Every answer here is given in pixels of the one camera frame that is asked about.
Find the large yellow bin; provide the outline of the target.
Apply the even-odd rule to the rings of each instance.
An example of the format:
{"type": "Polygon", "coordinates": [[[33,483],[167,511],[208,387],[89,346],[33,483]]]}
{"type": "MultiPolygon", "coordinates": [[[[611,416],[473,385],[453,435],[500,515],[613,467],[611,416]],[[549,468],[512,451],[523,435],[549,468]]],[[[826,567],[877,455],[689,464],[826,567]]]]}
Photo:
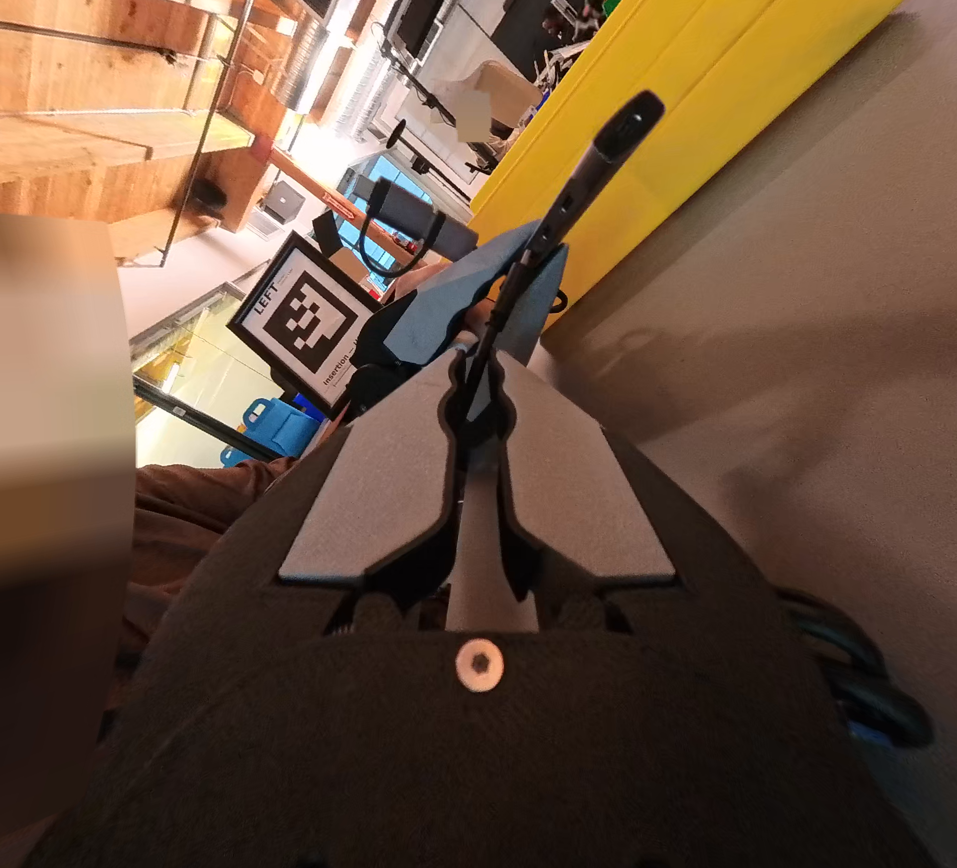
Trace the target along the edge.
{"type": "Polygon", "coordinates": [[[569,308],[632,254],[663,255],[722,169],[904,0],[623,0],[506,152],[473,205],[480,241],[544,216],[600,127],[648,89],[665,112],[569,234],[569,308]]]}

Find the blue storage bin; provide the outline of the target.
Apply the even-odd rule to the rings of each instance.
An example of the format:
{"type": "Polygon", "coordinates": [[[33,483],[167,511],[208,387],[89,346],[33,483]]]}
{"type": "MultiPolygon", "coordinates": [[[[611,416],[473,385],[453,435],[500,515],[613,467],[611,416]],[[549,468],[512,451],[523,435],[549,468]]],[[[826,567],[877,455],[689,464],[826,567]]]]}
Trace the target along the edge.
{"type": "Polygon", "coordinates": [[[299,457],[327,422],[311,404],[305,410],[280,398],[257,398],[246,408],[236,431],[280,457],[299,457]]]}

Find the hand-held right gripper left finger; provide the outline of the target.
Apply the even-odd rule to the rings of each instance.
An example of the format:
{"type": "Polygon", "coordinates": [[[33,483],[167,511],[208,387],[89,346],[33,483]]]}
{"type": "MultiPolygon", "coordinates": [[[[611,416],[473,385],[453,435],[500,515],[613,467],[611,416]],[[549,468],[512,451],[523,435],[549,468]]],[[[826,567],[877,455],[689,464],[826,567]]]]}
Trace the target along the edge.
{"type": "Polygon", "coordinates": [[[448,521],[457,445],[446,412],[464,360],[445,351],[350,423],[281,580],[365,580],[448,521]]]}

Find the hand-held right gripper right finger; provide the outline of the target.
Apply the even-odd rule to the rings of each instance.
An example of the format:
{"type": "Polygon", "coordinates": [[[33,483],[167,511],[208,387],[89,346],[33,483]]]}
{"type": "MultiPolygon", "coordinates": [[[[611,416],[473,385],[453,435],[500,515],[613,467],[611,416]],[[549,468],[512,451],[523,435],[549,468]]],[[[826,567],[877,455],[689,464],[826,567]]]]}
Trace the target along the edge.
{"type": "Polygon", "coordinates": [[[493,371],[505,509],[520,536],[596,582],[672,582],[674,564],[601,425],[510,354],[493,371]]]}

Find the person's brown clothing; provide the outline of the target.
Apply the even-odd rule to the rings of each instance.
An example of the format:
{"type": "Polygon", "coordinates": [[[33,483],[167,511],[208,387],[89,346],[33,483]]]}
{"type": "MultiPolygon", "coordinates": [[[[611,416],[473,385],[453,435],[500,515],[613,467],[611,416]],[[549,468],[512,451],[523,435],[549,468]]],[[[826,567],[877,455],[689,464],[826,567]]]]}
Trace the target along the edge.
{"type": "Polygon", "coordinates": [[[130,568],[116,664],[131,670],[198,564],[298,462],[248,459],[232,467],[137,469],[130,568]]]}

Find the dark grey usb hub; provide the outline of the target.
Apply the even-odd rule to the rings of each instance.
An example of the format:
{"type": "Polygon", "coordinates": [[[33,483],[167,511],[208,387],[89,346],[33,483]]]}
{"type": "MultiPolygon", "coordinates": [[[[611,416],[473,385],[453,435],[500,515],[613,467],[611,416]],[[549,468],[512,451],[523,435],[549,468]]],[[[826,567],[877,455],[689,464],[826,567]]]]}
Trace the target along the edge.
{"type": "Polygon", "coordinates": [[[521,266],[537,267],[558,248],[652,134],[665,110],[661,97],[645,89],[606,120],[527,241],[521,266]]]}

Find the black monitor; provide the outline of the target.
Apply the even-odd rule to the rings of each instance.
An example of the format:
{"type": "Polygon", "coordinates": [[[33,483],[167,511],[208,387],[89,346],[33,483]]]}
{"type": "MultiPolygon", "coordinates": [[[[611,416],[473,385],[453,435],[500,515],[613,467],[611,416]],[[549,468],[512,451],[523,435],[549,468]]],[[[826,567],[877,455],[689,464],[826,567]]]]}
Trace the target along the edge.
{"type": "Polygon", "coordinates": [[[445,1],[402,0],[397,21],[390,33],[393,46],[409,58],[419,59],[445,1]]]}

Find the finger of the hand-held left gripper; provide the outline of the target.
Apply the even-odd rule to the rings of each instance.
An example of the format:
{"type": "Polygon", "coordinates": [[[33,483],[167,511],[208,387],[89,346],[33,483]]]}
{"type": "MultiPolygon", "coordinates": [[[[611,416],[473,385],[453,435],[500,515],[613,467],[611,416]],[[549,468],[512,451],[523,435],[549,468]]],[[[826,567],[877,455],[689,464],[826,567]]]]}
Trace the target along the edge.
{"type": "Polygon", "coordinates": [[[560,246],[530,275],[512,309],[509,319],[496,337],[496,351],[528,364],[540,342],[549,313],[558,298],[568,261],[568,245],[560,246]]]}
{"type": "Polygon", "coordinates": [[[520,258],[539,226],[531,221],[481,245],[416,288],[384,348],[418,367],[435,360],[461,330],[464,316],[520,258]]]}

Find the cardboard box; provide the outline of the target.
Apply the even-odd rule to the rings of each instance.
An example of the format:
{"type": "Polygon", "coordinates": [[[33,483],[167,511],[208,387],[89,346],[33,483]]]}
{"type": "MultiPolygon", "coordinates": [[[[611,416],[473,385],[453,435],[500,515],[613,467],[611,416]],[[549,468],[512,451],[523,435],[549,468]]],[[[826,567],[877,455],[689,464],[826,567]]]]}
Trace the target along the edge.
{"type": "Polygon", "coordinates": [[[484,61],[477,71],[477,90],[490,100],[491,133],[503,140],[541,105],[543,92],[498,61],[484,61]]]}

